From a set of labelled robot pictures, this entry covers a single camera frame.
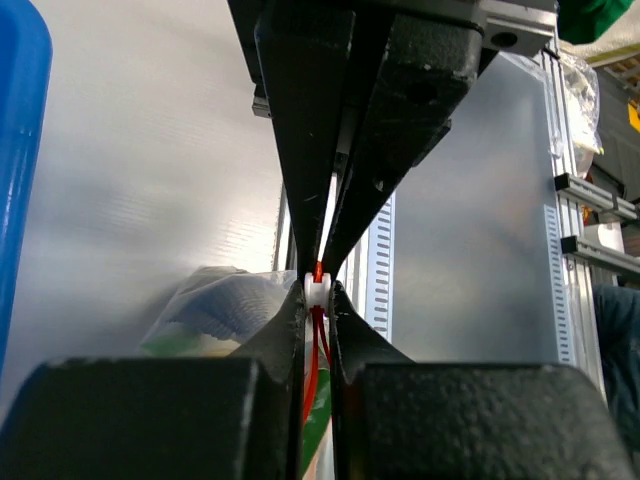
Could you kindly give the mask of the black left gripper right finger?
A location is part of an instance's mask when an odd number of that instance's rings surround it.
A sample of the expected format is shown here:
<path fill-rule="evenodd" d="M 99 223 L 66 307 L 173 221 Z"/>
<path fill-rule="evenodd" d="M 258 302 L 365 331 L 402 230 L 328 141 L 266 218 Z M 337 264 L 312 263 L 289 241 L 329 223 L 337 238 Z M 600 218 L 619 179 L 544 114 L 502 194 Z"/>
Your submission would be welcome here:
<path fill-rule="evenodd" d="M 631 479 L 603 397 L 560 364 L 417 363 L 329 297 L 339 479 Z"/>

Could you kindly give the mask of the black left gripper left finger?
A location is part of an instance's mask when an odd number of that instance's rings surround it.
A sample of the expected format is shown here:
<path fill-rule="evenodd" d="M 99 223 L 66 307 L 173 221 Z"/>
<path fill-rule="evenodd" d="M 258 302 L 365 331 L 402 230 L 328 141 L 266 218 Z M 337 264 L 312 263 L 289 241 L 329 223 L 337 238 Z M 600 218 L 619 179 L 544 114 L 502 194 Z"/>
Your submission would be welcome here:
<path fill-rule="evenodd" d="M 37 367 L 1 428 L 5 479 L 297 479 L 303 288 L 223 357 Z"/>

